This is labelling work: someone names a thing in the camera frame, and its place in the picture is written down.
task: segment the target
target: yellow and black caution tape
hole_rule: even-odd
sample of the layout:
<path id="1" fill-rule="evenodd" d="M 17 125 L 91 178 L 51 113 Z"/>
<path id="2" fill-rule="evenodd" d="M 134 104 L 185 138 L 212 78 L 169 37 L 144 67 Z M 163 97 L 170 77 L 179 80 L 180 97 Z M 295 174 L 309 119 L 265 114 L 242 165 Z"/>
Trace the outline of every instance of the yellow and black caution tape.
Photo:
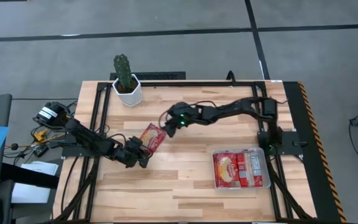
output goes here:
<path id="1" fill-rule="evenodd" d="M 345 214 L 343 213 L 342 205 L 341 205 L 341 202 L 339 201 L 338 193 L 336 191 L 334 180 L 333 180 L 333 175 L 331 174 L 331 171 L 329 170 L 327 157 L 324 153 L 323 144 L 321 143 L 320 136 L 318 134 L 317 127 L 316 127 L 316 122 L 314 121 L 313 114 L 311 112 L 311 108 L 309 105 L 308 97 L 306 95 L 305 87 L 303 86 L 303 84 L 301 82 L 299 82 L 299 86 L 301 88 L 301 92 L 303 95 L 303 101 L 305 102 L 306 109 L 308 110 L 310 124 L 311 124 L 311 127 L 313 128 L 314 138 L 316 139 L 316 142 L 317 142 L 318 151 L 320 152 L 321 160 L 323 161 L 323 166 L 326 170 L 329 186 L 333 192 L 335 204 L 338 209 L 338 214 L 341 217 L 341 221 L 343 223 L 345 223 L 346 222 Z"/>

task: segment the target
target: white hexagonal pot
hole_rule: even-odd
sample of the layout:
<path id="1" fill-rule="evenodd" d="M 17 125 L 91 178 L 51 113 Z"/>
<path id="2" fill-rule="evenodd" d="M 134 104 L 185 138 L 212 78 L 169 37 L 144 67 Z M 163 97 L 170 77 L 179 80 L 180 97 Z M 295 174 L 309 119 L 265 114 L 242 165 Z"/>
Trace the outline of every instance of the white hexagonal pot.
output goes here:
<path id="1" fill-rule="evenodd" d="M 140 86 L 140 81 L 137 79 L 136 75 L 132 74 L 132 78 L 135 78 L 137 81 L 137 86 L 135 90 L 132 93 L 119 93 L 117 91 L 117 83 L 118 78 L 112 83 L 112 87 L 116 91 L 119 99 L 122 103 L 124 103 L 126 106 L 134 107 L 138 105 L 140 102 L 142 102 L 142 88 Z"/>

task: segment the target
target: wooden plank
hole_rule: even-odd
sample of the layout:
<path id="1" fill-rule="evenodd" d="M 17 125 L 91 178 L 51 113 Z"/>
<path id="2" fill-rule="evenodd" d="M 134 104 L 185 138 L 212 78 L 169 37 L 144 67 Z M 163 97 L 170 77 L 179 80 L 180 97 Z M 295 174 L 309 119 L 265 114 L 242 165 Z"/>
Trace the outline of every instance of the wooden plank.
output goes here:
<path id="1" fill-rule="evenodd" d="M 287 100 L 283 84 L 265 82 L 268 96 Z M 76 119 L 89 125 L 97 82 L 83 82 Z M 110 134 L 140 136 L 150 124 L 179 101 L 195 103 L 213 100 L 217 105 L 252 96 L 246 86 L 142 87 L 143 102 L 135 108 L 124 106 L 112 91 L 106 124 Z M 99 106 L 101 116 L 103 96 Z M 293 123 L 286 103 L 278 106 L 278 124 L 292 130 Z M 216 190 L 213 182 L 211 153 L 220 149 L 247 149 L 257 146 L 258 125 L 247 115 L 220 119 L 211 126 L 192 125 L 178 130 L 174 138 L 166 138 L 151 158 L 146 169 L 124 165 L 102 158 L 93 205 L 92 222 L 241 222 L 274 221 L 269 189 Z M 298 203 L 315 216 L 303 164 L 293 156 L 282 156 L 289 191 Z M 63 170 L 53 206 L 60 214 L 64 183 L 72 158 L 63 163 Z M 81 173 L 79 159 L 65 196 L 67 205 L 74 196 Z M 280 207 L 284 214 L 281 193 Z M 86 197 L 81 205 L 83 217 Z"/>

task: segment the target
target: gray floor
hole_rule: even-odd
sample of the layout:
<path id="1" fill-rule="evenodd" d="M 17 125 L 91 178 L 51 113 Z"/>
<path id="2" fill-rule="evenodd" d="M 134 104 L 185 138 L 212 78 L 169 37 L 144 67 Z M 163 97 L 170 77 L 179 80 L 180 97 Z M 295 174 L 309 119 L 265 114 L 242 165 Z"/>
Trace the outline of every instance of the gray floor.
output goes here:
<path id="1" fill-rule="evenodd" d="M 251 3 L 258 27 L 358 24 L 358 1 Z M 0 37 L 229 27 L 250 27 L 244 1 L 0 2 Z M 304 83 L 347 221 L 358 222 L 358 157 L 347 133 L 348 119 L 358 114 L 358 29 L 264 32 L 260 39 L 271 79 Z M 233 70 L 237 78 L 262 78 L 251 33 L 0 42 L 0 94 L 76 98 L 83 80 L 108 79 L 121 53 L 137 72 L 221 79 Z M 8 144 L 31 140 L 31 117 L 45 102 L 13 101 Z M 358 128 L 353 135 L 358 148 Z M 50 150 L 42 160 L 59 157 Z"/>

